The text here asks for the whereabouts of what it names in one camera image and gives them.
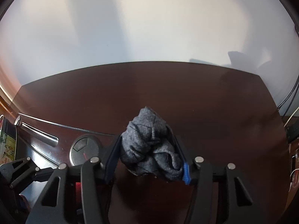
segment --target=black cable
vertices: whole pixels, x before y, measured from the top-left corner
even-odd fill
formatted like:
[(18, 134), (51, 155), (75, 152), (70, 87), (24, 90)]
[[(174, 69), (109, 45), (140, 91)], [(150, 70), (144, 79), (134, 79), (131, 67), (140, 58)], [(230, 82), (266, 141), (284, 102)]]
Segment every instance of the black cable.
[(299, 84), (297, 84), (297, 89), (296, 89), (296, 91), (295, 91), (295, 93), (294, 93), (294, 96), (293, 96), (293, 98), (292, 98), (292, 100), (291, 100), (291, 102), (290, 102), (288, 108), (286, 109), (286, 111), (284, 112), (284, 114), (283, 114), (282, 117), (284, 117), (284, 116), (287, 114), (288, 110), (290, 109), (290, 106), (292, 105), (292, 103), (293, 103), (293, 101), (294, 101), (294, 99), (295, 99), (295, 96), (297, 95), (298, 89), (299, 89)]
[(290, 98), (290, 96), (291, 96), (292, 93), (295, 91), (295, 89), (296, 89), (296, 87), (298, 86), (298, 84), (299, 84), (299, 74), (298, 74), (297, 80), (296, 80), (295, 85), (294, 85), (294, 87), (292, 88), (291, 92), (288, 94), (288, 96), (285, 98), (285, 100), (282, 101), (282, 103), (277, 107), (278, 110), (280, 110), (281, 107), (285, 104), (285, 102)]

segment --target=crumpled gray cloth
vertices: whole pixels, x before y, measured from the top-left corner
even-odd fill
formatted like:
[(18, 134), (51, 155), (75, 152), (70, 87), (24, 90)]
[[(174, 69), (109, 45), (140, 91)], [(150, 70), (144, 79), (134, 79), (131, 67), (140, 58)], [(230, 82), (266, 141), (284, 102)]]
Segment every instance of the crumpled gray cloth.
[(181, 180), (183, 162), (167, 140), (168, 128), (149, 107), (129, 122), (122, 133), (121, 161), (134, 175), (153, 173), (169, 180)]

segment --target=dark wood tabletop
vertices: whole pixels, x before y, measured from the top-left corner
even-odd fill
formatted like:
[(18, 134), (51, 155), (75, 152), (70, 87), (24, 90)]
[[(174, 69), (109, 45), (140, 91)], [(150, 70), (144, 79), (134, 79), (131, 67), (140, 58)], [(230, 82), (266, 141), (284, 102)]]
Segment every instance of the dark wood tabletop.
[[(154, 109), (192, 153), (236, 164), (269, 223), (282, 215), (289, 152), (276, 105), (257, 75), (182, 62), (132, 62), (82, 68), (21, 87), (16, 110), (40, 119), (120, 134), (144, 106)], [(72, 142), (65, 140), (69, 147)], [(183, 223), (192, 187), (116, 170), (111, 224)]]

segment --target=metal pin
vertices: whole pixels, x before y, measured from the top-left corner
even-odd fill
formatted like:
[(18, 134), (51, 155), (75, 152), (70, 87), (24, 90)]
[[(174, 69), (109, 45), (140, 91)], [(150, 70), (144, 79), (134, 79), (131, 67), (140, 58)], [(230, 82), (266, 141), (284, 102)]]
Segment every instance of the metal pin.
[(93, 156), (91, 159), (90, 159), (90, 162), (92, 163), (96, 163), (98, 162), (100, 159), (97, 157), (97, 156)]
[(231, 169), (231, 170), (233, 170), (233, 169), (235, 169), (235, 168), (236, 168), (236, 165), (235, 165), (235, 164), (233, 164), (233, 163), (229, 163), (229, 164), (227, 165), (227, 167), (228, 167), (228, 169)]
[(21, 120), (21, 116), (19, 115), (19, 116), (16, 118), (14, 125), (19, 125), (20, 120)]
[(62, 170), (62, 169), (65, 169), (66, 168), (66, 164), (65, 163), (62, 163), (58, 166), (58, 169)]

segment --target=screw head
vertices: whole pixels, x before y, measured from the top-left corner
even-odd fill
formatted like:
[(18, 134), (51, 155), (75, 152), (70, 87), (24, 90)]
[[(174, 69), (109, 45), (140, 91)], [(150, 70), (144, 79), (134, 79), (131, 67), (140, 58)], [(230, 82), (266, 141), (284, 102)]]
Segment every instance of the screw head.
[(204, 162), (204, 158), (202, 156), (197, 156), (194, 160), (195, 160), (196, 163)]
[(6, 178), (8, 176), (8, 171), (7, 169), (2, 169), (1, 174), (4, 178)]
[(93, 156), (91, 159), (90, 159), (90, 162), (92, 163), (96, 163), (98, 162), (100, 159), (97, 157), (97, 156)]
[(233, 170), (233, 169), (235, 169), (235, 168), (236, 168), (236, 165), (235, 165), (235, 164), (233, 164), (233, 163), (229, 163), (229, 164), (227, 165), (227, 167), (228, 167), (228, 169), (231, 169), (231, 170)]
[(65, 163), (62, 163), (58, 166), (58, 169), (62, 170), (62, 169), (65, 169), (66, 168), (66, 164)]

